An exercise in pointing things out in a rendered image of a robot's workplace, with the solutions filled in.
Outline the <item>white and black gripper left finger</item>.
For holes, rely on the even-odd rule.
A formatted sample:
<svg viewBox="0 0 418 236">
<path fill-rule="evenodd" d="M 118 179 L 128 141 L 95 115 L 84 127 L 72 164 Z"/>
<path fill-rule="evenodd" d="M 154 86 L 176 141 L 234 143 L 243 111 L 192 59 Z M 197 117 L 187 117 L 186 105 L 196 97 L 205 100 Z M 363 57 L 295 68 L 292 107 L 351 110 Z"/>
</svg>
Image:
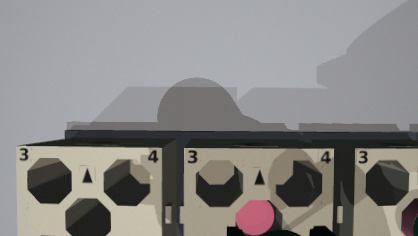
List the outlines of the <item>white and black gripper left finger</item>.
<svg viewBox="0 0 418 236">
<path fill-rule="evenodd" d="M 227 226 L 227 236 L 244 236 L 244 234 L 238 226 Z"/>
</svg>

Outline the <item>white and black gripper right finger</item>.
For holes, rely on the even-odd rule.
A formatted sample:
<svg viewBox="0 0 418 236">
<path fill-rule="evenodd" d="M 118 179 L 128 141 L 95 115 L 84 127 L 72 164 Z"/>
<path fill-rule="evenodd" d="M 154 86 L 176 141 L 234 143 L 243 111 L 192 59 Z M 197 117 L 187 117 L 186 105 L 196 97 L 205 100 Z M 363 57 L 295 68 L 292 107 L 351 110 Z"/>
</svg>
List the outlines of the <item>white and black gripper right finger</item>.
<svg viewBox="0 0 418 236">
<path fill-rule="evenodd" d="M 310 229 L 309 236 L 336 236 L 326 226 L 314 226 Z"/>
</svg>

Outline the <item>green-capped sample tube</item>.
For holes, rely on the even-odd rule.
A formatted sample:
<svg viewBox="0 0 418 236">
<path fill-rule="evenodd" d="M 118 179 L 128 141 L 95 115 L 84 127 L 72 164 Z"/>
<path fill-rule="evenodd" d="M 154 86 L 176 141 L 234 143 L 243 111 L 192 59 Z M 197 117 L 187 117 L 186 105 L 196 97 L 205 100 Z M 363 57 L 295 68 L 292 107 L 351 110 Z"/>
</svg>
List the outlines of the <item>green-capped sample tube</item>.
<svg viewBox="0 0 418 236">
<path fill-rule="evenodd" d="M 245 236 L 301 236 L 289 227 L 268 200 L 249 200 L 236 213 Z"/>
</svg>

